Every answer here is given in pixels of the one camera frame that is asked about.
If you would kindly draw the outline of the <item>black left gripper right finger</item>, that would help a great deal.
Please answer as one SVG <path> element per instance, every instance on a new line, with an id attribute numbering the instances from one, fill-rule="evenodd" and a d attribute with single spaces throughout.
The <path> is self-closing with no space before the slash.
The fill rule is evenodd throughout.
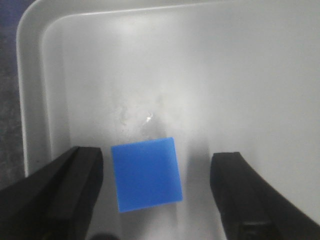
<path id="1" fill-rule="evenodd" d="M 210 188 L 228 240 L 318 240 L 320 226 L 267 183 L 239 152 L 214 153 Z"/>

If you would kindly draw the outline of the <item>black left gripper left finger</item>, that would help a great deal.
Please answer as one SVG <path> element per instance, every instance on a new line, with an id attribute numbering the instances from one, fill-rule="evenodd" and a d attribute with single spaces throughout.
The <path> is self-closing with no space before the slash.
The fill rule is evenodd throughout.
<path id="1" fill-rule="evenodd" d="M 102 186 L 98 147 L 72 147 L 0 191 L 2 240 L 84 240 Z"/>

